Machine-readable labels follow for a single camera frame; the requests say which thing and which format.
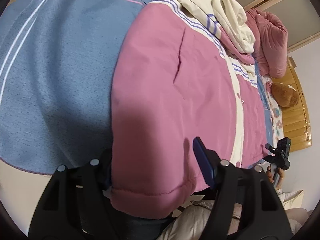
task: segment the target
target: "white wall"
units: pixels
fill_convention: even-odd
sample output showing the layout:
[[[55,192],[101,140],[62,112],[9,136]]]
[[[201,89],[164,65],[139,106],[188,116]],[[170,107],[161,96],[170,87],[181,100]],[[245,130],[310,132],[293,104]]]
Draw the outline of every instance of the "white wall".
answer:
[[[301,83],[310,117],[312,146],[290,154],[285,191],[305,190],[302,207],[313,210],[320,199],[320,39],[289,54]]]

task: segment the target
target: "silver bolt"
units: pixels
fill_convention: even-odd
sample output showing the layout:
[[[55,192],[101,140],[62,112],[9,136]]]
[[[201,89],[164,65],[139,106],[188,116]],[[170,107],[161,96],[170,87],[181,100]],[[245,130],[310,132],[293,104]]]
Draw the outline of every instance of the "silver bolt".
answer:
[[[263,171],[263,169],[261,168],[261,166],[255,166],[254,167],[254,170],[256,171],[256,172],[261,172],[261,171]]]
[[[90,165],[92,165],[92,166],[97,166],[98,164],[99,164],[99,160],[98,159],[92,159],[91,161],[90,161]]]
[[[230,162],[229,162],[228,160],[221,160],[221,161],[220,161],[220,164],[221,164],[222,166],[228,167],[228,166],[230,165]]]
[[[57,168],[57,170],[58,171],[64,171],[66,169],[66,167],[65,167],[65,165],[60,165],[58,168]]]

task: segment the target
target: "human hand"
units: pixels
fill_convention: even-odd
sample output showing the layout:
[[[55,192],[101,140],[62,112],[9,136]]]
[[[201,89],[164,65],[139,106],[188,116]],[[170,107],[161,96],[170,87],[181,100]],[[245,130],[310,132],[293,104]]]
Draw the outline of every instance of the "human hand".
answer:
[[[272,176],[272,173],[271,173],[270,170],[271,170],[271,166],[269,166],[269,167],[267,168],[266,175],[268,176],[270,182],[273,183],[273,179],[272,179],[273,176]],[[277,186],[275,187],[275,190],[281,189],[281,187],[282,187],[282,182],[283,182],[283,180],[284,180],[284,170],[281,169],[281,168],[278,168],[278,174],[279,174],[279,176],[280,176],[280,179],[279,179],[279,181],[278,181]]]

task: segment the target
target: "stuffed animal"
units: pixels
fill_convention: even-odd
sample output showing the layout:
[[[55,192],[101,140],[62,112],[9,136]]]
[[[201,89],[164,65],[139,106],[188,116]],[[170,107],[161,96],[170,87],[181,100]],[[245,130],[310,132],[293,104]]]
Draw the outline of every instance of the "stuffed animal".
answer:
[[[299,101],[299,93],[290,85],[273,83],[271,92],[279,106],[295,106]]]

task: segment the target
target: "yellow headboard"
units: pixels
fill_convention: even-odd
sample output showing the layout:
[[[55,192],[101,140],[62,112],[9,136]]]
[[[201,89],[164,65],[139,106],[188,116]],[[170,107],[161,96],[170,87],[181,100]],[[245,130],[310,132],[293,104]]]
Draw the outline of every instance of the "yellow headboard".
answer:
[[[295,63],[292,57],[287,58],[287,71],[284,77],[281,79],[273,79],[273,82],[291,85],[300,95],[300,100],[296,106],[288,108],[282,107],[284,136],[292,140],[290,152],[301,150],[312,145],[307,103],[294,66]]]

